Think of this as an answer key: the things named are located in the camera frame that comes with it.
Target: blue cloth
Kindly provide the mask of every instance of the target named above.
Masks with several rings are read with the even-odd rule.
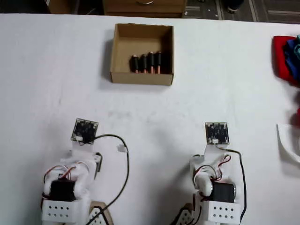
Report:
[[[294,53],[298,40],[288,40],[285,46],[285,62],[294,79],[300,81],[300,60]]]
[[[298,44],[294,48],[294,53],[297,58],[300,60],[300,34],[297,35]]]

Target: wooden drawer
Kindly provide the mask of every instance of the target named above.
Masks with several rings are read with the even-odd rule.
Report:
[[[185,0],[106,0],[105,14],[182,13]]]

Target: drawer handle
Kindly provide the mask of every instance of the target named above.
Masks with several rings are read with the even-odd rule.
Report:
[[[137,4],[141,4],[141,5],[150,5],[150,4],[152,4],[153,2],[154,2],[154,0],[153,0],[153,1],[149,1],[149,2],[140,2],[140,1],[136,1]]]

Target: wooden cabinet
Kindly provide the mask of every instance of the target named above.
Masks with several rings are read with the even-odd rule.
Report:
[[[105,15],[182,17],[186,0],[104,0]]]

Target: patterned floor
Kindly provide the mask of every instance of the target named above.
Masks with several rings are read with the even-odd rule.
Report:
[[[300,24],[300,0],[245,0],[235,14],[225,0],[187,0],[184,18]]]

